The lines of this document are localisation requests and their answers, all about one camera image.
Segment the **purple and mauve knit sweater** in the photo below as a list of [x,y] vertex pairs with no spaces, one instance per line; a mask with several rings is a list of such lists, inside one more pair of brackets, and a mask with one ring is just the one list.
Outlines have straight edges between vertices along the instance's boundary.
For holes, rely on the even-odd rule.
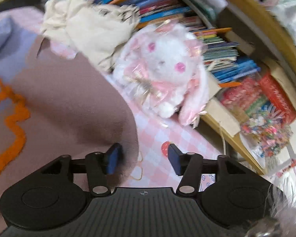
[[[0,197],[61,155],[83,158],[115,143],[123,152],[111,188],[130,177],[139,155],[128,104],[82,54],[62,58],[47,38],[1,20]],[[0,213],[0,233],[5,228]]]

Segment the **pink checkered bed sheet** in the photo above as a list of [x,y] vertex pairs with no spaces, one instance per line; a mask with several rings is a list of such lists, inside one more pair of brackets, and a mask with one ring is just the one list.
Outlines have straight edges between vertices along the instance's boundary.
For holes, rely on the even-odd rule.
[[[0,12],[0,21],[11,16],[15,23],[36,34],[40,33],[40,26],[43,22],[43,12],[35,7],[23,7]],[[75,52],[63,44],[52,42],[52,51],[57,55],[71,58]],[[198,130],[191,127],[182,127],[176,119],[168,120],[168,127],[161,126],[159,122],[149,118],[138,106],[130,101],[122,93],[135,117],[137,133],[139,138],[140,156],[132,175],[127,182],[122,185],[126,187],[162,187],[171,186],[177,188],[180,177],[178,177],[167,158],[167,149],[170,143],[176,144],[182,152],[196,152],[205,159],[217,159],[222,151],[217,150],[216,146],[222,145],[222,139],[212,128],[204,122],[200,123],[201,130],[213,132],[217,139],[208,142],[208,137],[203,137]]]

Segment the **colourful sticker pack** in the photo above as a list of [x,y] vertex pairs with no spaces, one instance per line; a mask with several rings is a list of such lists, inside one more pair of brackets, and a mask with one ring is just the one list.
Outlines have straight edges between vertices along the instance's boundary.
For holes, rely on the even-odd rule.
[[241,124],[241,131],[253,140],[253,150],[260,157],[273,157],[285,148],[292,136],[286,115],[273,104],[264,105]]

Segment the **white pink plush bunny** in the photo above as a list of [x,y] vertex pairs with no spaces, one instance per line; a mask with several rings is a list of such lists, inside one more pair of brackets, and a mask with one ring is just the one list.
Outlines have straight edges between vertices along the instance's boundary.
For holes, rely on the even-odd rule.
[[198,126],[209,101],[204,45],[174,20],[147,25],[123,47],[113,78],[148,115]]

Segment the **red book box set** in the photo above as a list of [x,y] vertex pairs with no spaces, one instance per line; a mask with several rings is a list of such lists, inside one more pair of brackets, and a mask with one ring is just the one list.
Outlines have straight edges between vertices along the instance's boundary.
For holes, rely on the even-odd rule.
[[270,73],[265,73],[259,80],[259,85],[271,104],[284,113],[285,122],[291,124],[296,119],[296,110],[279,83]]

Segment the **cream sweatshirt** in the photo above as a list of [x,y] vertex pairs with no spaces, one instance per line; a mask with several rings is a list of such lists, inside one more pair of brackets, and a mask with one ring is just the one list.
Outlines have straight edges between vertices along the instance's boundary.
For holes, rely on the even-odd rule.
[[49,0],[41,33],[82,53],[99,71],[110,72],[140,19],[140,10],[133,5]]

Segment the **wooden bookshelf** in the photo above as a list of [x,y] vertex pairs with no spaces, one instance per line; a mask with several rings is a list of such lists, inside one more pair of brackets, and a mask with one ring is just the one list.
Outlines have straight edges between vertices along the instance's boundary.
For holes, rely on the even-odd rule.
[[[184,0],[192,4],[194,0]],[[210,6],[217,0],[203,0]],[[255,0],[223,0],[216,23],[232,28],[258,61],[275,62],[284,70],[296,93],[296,46],[280,24]]]

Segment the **row of colourful books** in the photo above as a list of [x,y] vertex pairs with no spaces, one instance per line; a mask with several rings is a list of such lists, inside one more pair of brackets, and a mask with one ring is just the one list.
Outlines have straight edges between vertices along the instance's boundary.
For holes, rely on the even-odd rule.
[[134,5],[139,8],[139,29],[148,24],[161,25],[177,20],[197,39],[203,41],[204,63],[222,86],[236,86],[261,68],[240,49],[240,40],[230,28],[217,28],[217,12],[203,0],[94,0],[97,4]]

